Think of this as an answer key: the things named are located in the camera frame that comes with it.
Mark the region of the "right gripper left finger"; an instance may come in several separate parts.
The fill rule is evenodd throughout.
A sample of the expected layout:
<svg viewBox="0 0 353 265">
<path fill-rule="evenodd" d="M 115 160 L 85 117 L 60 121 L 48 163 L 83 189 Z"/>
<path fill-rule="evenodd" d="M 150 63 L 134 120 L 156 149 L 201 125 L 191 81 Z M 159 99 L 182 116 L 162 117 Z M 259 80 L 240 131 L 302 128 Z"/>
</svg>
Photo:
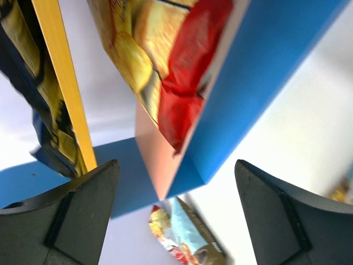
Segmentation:
<svg viewBox="0 0 353 265">
<path fill-rule="evenodd" d="M 98 264 L 119 163 L 1 209 L 1 264 Z"/>
</svg>

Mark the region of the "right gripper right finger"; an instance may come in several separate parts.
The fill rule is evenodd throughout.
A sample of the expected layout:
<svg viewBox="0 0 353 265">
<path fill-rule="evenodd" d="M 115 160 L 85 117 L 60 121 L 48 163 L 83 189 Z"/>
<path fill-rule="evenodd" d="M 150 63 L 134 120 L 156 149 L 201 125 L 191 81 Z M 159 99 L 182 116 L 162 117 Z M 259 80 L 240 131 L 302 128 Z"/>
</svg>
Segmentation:
<svg viewBox="0 0 353 265">
<path fill-rule="evenodd" d="M 245 160 L 234 174 L 257 264 L 352 264 L 352 205 Z"/>
</svg>

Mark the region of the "red Chuba bag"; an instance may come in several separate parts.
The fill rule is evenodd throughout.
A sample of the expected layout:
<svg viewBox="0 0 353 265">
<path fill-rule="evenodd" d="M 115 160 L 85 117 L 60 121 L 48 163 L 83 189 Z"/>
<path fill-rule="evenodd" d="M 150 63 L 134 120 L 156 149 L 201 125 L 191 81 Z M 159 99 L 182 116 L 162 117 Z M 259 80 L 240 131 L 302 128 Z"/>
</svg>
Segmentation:
<svg viewBox="0 0 353 265">
<path fill-rule="evenodd" d="M 179 153 L 199 116 L 232 1 L 89 1 L 104 50 Z"/>
</svg>

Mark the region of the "yellow chips bag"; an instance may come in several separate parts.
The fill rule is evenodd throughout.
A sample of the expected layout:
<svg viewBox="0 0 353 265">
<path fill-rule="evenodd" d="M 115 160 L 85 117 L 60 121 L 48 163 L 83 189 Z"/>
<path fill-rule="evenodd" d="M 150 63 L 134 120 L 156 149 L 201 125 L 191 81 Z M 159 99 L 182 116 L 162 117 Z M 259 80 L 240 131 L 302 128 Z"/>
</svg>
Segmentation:
<svg viewBox="0 0 353 265">
<path fill-rule="evenodd" d="M 329 193 L 328 198 L 352 205 L 352 179 L 343 178 Z"/>
</svg>

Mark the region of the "light blue cassava chips bag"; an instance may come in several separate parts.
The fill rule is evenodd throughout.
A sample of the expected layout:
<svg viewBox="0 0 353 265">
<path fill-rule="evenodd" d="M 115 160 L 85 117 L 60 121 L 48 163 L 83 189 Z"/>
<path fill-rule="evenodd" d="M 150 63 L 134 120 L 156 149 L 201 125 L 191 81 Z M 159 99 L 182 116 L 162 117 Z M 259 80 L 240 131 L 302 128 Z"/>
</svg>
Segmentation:
<svg viewBox="0 0 353 265">
<path fill-rule="evenodd" d="M 148 224 L 155 238 L 182 264 L 227 263 L 209 229 L 178 197 L 172 199 L 170 214 L 154 205 Z"/>
</svg>

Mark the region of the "blue shelf with coloured boards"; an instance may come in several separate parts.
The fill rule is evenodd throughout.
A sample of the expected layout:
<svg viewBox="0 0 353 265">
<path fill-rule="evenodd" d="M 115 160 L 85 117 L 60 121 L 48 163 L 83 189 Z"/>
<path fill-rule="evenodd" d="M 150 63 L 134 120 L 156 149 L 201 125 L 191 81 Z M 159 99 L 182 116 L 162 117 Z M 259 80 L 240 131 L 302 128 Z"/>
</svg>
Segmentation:
<svg viewBox="0 0 353 265">
<path fill-rule="evenodd" d="M 158 202 L 153 177 L 172 179 L 167 198 L 207 184 L 346 6 L 347 1 L 251 1 L 175 167 L 166 141 L 142 124 L 134 137 L 94 148 L 99 164 L 117 159 L 120 165 L 112 216 Z"/>
</svg>

